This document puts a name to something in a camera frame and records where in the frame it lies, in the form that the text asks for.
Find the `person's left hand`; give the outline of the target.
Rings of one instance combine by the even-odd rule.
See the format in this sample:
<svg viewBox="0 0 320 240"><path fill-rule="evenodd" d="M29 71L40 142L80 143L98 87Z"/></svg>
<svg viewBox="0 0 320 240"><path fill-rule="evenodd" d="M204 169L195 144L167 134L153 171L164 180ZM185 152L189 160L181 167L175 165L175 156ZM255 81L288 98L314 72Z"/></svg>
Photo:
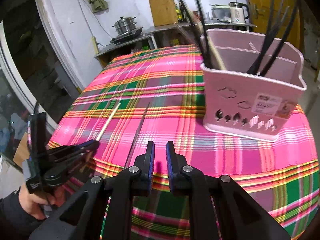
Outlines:
<svg viewBox="0 0 320 240"><path fill-rule="evenodd" d="M54 194L38 192L30 194L25 183L20 187L18 200L22 209L37 220L46 219L42 211L43 205L56 205L60 207L65 202L65 189L60 186L54 190Z"/></svg>

